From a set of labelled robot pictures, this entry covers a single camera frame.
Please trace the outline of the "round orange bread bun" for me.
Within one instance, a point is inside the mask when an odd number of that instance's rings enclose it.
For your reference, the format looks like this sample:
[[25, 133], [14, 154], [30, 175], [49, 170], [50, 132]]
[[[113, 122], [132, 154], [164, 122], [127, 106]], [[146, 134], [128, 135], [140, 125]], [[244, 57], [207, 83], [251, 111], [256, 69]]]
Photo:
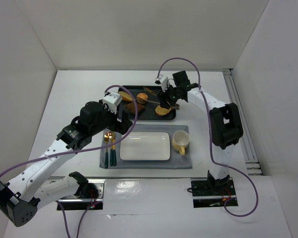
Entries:
[[145, 93], [139, 93], [136, 97], [136, 100], [140, 104], [145, 104], [146, 101], [148, 100], [148, 95]]

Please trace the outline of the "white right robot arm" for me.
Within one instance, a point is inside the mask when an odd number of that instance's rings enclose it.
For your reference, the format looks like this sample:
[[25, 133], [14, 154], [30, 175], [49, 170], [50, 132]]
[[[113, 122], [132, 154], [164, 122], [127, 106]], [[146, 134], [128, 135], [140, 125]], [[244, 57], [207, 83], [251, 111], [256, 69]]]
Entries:
[[155, 114], [162, 117], [178, 108], [178, 100], [197, 106], [207, 114], [209, 122], [210, 157], [212, 166], [207, 174], [207, 187], [218, 192], [228, 186], [231, 169], [231, 151], [243, 136], [238, 106], [225, 104], [202, 89], [201, 82], [191, 83], [186, 71], [176, 72], [170, 79], [158, 74], [155, 83], [161, 87], [154, 95], [158, 98]]

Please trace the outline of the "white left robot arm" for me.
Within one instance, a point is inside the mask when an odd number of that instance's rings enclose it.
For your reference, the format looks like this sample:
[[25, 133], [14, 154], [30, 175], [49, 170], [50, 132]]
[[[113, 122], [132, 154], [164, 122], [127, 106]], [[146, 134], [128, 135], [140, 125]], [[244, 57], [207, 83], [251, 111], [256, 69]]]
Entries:
[[28, 223], [39, 209], [66, 196], [90, 198], [97, 194], [95, 186], [79, 172], [71, 172], [61, 180], [44, 182], [65, 162], [73, 158], [92, 137], [109, 129], [125, 134], [132, 126], [128, 114], [121, 120], [107, 103], [88, 102], [69, 125], [57, 135], [52, 145], [21, 174], [3, 183], [0, 181], [0, 210], [16, 226]]

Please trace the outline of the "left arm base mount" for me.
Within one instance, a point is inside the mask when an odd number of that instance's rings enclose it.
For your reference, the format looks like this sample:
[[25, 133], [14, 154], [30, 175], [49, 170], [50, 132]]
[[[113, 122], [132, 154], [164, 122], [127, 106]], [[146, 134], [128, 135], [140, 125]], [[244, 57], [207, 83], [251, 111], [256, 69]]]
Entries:
[[87, 190], [83, 195], [69, 195], [59, 200], [65, 211], [102, 210], [104, 198], [105, 180], [89, 179]]

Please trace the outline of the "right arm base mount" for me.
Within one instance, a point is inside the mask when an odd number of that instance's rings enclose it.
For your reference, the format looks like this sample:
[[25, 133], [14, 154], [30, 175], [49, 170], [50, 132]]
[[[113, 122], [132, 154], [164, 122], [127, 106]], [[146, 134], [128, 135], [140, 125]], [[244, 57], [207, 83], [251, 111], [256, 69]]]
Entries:
[[192, 194], [194, 208], [213, 208], [238, 206], [238, 199], [233, 179], [217, 190], [211, 189], [206, 178], [192, 178], [187, 192]]

